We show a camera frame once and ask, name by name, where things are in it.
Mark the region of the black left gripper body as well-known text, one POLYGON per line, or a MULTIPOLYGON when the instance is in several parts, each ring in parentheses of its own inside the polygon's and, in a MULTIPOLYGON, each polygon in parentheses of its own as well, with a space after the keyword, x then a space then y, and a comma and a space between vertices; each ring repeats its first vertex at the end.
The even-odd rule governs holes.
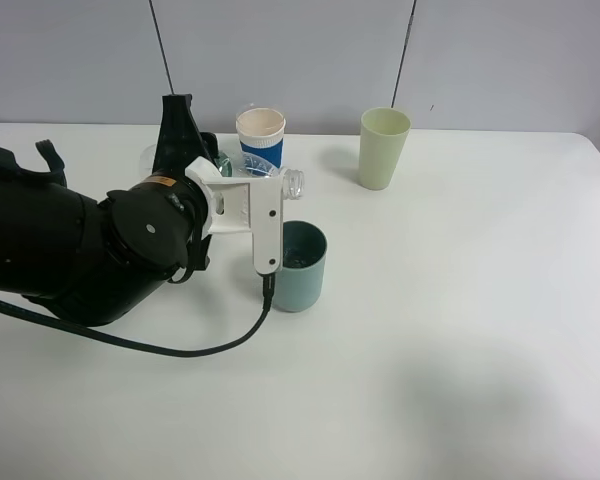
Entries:
POLYGON ((198 157, 218 170, 218 140, 212 132, 201 132, 191 111, 191 94, 162 97, 162 119, 154 155, 151 189, 163 195, 175 193, 202 198, 203 191, 185 175, 198 157))

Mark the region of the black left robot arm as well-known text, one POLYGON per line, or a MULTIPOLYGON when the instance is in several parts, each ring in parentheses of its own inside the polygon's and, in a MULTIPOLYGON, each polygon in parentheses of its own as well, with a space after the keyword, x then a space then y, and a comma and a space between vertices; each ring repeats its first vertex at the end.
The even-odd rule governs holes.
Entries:
POLYGON ((196 159, 212 166, 218 148, 198 129, 191 102, 187 94, 164 97, 152 174, 101 201, 69 189, 51 142, 36 145, 44 172, 20 167, 0 147, 0 291, 98 327, 205 269, 210 208, 185 170, 196 159))

